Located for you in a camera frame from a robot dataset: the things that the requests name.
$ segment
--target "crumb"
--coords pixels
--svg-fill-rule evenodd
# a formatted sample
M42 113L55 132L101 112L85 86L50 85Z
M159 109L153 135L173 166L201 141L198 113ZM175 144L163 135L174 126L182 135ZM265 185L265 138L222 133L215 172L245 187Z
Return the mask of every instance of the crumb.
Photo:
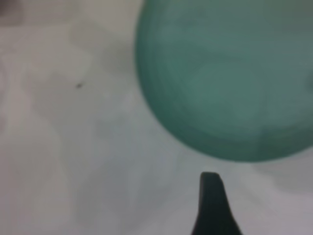
M78 84L76 85L76 88L77 88L77 89L80 89L80 88L83 87L83 85L84 85L84 82L80 82L80 83L78 83Z

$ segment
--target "black plastic piece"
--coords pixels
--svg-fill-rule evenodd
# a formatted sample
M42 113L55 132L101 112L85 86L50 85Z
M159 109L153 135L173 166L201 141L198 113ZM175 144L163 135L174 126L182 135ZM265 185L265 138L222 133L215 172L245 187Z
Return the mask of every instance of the black plastic piece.
M201 174L199 212L192 235L242 235L217 173Z

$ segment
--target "green bowl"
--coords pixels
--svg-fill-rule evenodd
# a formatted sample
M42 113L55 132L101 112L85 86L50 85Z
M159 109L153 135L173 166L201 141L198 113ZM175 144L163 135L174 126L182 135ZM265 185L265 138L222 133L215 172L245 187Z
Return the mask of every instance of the green bowl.
M136 64L147 103L177 139L217 158L256 162L308 148L313 33L232 2L145 2Z

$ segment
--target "white table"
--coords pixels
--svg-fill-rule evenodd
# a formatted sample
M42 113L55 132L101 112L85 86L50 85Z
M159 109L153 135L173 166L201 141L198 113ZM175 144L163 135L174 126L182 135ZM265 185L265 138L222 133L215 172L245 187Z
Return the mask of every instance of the white table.
M313 157L220 161L138 87L141 0L10 0L0 16L0 234L189 235L214 171L245 235L313 234Z

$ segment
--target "teal glass bowl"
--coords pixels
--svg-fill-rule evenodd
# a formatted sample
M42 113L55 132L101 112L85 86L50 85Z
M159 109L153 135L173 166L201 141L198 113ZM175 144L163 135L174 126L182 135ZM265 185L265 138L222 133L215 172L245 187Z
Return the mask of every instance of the teal glass bowl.
M310 147L313 33L258 1L234 2L146 0L135 56L147 103L213 157L257 162Z

